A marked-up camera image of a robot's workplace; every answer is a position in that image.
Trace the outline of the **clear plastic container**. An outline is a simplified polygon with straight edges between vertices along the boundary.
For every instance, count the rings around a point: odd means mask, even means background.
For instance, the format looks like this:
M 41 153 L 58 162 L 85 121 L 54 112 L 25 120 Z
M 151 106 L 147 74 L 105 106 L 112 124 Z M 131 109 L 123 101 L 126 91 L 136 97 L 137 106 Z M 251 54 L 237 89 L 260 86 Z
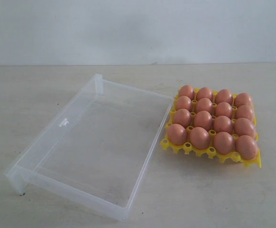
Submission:
M 95 74 L 5 175 L 20 195 L 33 184 L 124 221 L 173 101 Z

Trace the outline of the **yellow plastic egg tray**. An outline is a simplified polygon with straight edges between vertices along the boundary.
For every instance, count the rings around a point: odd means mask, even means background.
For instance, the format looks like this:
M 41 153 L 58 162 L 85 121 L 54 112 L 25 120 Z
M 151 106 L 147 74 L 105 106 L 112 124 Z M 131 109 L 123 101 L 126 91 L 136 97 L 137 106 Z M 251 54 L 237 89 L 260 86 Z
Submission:
M 257 153 L 257 156 L 256 158 L 252 159 L 252 160 L 244 160 L 241 158 L 240 154 L 236 151 L 236 148 L 235 148 L 235 145 L 233 147 L 233 151 L 226 154 L 226 155 L 223 155 L 223 154 L 219 154 L 217 153 L 216 149 L 214 148 L 213 146 L 213 139 L 214 137 L 216 136 L 217 132 L 213 129 L 213 123 L 216 119 L 216 115 L 215 115 L 215 109 L 216 109 L 216 106 L 217 104 L 215 103 L 215 97 L 216 97 L 216 94 L 219 92 L 219 91 L 213 91 L 213 100 L 212 100 L 212 104 L 213 104 L 213 113 L 211 114 L 212 115 L 212 127 L 211 129 L 208 131 L 209 133 L 209 136 L 210 136 L 210 145 L 207 149 L 204 149 L 204 150 L 199 150 L 195 147 L 193 147 L 193 145 L 191 144 L 190 142 L 190 139 L 189 139 L 189 133 L 190 131 L 194 128 L 193 126 L 193 120 L 194 120 L 194 117 L 195 115 L 197 114 L 195 112 L 195 107 L 196 107 L 196 104 L 197 104 L 197 100 L 196 100 L 196 95 L 198 93 L 198 91 L 200 90 L 200 88 L 194 88 L 195 90 L 195 96 L 194 96 L 194 100 L 191 100 L 192 103 L 193 103 L 193 109 L 192 111 L 190 112 L 191 114 L 191 117 L 192 117 L 192 120 L 191 120 L 191 123 L 188 127 L 186 127 L 185 129 L 187 130 L 188 132 L 188 136 L 187 136 L 187 141 L 183 144 L 183 145 L 174 145 L 172 144 L 168 137 L 167 137 L 167 129 L 169 128 L 170 125 L 172 125 L 172 121 L 173 121 L 173 116 L 174 114 L 176 113 L 176 109 L 175 109 L 175 102 L 176 100 L 178 99 L 178 94 L 175 96 L 174 98 L 174 103 L 173 103 L 173 106 L 169 112 L 170 114 L 170 119 L 168 120 L 168 122 L 166 123 L 166 126 L 165 126 L 165 129 L 166 129 L 166 133 L 165 133 L 165 136 L 164 138 L 162 139 L 161 141 L 161 146 L 164 150 L 167 150 L 169 148 L 171 148 L 173 150 L 174 153 L 178 153 L 179 151 L 183 151 L 185 154 L 190 154 L 191 152 L 194 152 L 196 156 L 199 156 L 201 157 L 202 155 L 207 155 L 208 158 L 212 159 L 214 157 L 218 157 L 219 161 L 221 163 L 224 163 L 227 159 L 230 159 L 234 162 L 241 162 L 243 163 L 245 166 L 250 166 L 252 164 L 256 164 L 258 167 L 261 167 L 262 166 L 262 163 L 261 163 L 261 155 L 260 155 L 260 149 L 258 148 L 258 153 Z M 235 100 L 235 97 L 238 95 L 238 94 L 233 94 L 233 102 L 232 102 L 232 118 L 231 118 L 231 121 L 233 123 L 233 126 L 234 126 L 234 123 L 235 121 L 237 120 L 235 118 L 235 113 L 237 111 L 237 108 L 235 105 L 234 105 L 234 100 Z M 256 116 L 255 116 L 255 120 L 252 122 L 255 126 L 257 125 L 256 123 Z M 231 134 L 235 143 L 236 143 L 236 140 L 240 137 L 238 136 L 237 134 L 235 134 L 234 132 L 234 128 L 233 128 L 233 133 Z M 258 141 L 258 133 L 256 135 L 256 138 L 254 139 L 257 143 Z

